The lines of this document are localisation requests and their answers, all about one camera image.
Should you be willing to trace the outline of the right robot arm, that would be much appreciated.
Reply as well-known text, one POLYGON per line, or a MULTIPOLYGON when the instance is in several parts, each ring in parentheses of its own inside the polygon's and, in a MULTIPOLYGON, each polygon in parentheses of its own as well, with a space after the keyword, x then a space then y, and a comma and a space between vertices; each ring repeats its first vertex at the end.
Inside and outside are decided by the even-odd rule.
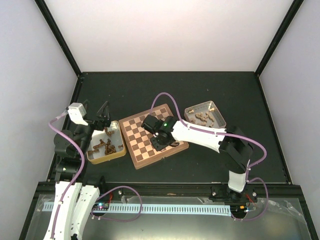
POLYGON ((225 155, 225 166, 228 169, 228 198, 240 201, 245 195, 246 170, 250 163, 254 147, 242 136, 227 136, 225 128, 212 128, 196 125, 174 116, 161 120, 147 115, 141 127, 152 134, 151 145, 156 151, 173 147, 176 142, 188 142, 209 148, 225 155))

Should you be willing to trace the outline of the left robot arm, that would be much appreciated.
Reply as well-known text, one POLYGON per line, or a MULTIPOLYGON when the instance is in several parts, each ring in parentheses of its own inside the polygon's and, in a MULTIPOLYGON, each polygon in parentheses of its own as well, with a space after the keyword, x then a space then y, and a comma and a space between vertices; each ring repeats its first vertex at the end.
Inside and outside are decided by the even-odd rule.
POLYGON ((88 101, 73 102, 48 125, 56 133, 54 153, 57 157, 54 204, 44 235, 46 240, 81 240, 89 214, 96 200, 108 192, 100 177, 92 184, 83 182, 85 153, 95 130, 111 125, 109 102, 88 119, 88 101))

